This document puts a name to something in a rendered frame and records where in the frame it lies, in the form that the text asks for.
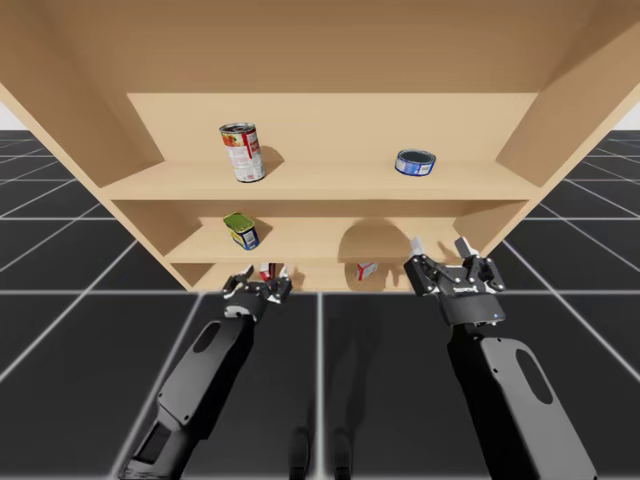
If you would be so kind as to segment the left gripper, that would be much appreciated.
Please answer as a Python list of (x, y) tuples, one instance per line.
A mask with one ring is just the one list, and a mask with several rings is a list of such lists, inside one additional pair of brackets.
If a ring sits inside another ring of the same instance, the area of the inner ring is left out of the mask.
[(260, 320), (270, 304), (282, 304), (290, 295), (293, 285), (285, 265), (268, 283), (250, 281), (253, 273), (254, 267), (249, 265), (228, 277), (222, 288), (225, 318)]

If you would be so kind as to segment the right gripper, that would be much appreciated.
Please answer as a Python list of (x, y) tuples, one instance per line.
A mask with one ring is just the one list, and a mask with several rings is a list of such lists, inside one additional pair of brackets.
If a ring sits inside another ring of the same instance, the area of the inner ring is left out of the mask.
[(437, 293), (441, 313), (449, 326), (495, 324), (505, 319), (497, 294), (505, 283), (489, 257), (482, 257), (465, 237), (455, 247), (462, 266), (444, 266), (426, 254), (419, 237), (410, 240), (411, 254), (403, 264), (417, 296)]

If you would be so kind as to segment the green and blue rectangular can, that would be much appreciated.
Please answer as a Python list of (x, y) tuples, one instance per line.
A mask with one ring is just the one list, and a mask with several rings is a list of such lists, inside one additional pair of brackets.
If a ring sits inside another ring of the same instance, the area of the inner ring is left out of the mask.
[(223, 222), (232, 239), (244, 250), (253, 250), (259, 243), (255, 222), (240, 212), (231, 213), (223, 218)]

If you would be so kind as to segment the blue flat can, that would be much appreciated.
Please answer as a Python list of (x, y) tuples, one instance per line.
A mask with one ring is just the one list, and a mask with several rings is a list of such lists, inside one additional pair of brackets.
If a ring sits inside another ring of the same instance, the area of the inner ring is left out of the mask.
[(423, 177), (433, 170), (436, 156), (425, 150), (401, 150), (395, 161), (395, 169), (407, 176)]

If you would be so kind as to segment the red and white can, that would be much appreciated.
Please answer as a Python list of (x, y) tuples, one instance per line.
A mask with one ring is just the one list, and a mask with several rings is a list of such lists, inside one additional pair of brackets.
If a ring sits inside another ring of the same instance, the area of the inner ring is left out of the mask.
[(229, 123), (221, 126), (219, 131), (236, 179), (241, 183), (262, 180), (266, 172), (255, 125)]

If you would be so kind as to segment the pale wooden shelf unit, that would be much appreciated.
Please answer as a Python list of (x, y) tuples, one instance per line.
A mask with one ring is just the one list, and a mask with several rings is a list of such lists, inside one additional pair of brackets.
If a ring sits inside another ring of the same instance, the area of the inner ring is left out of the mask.
[(188, 290), (400, 290), (412, 238), (490, 252), (640, 102), (640, 0), (0, 0), (0, 102)]

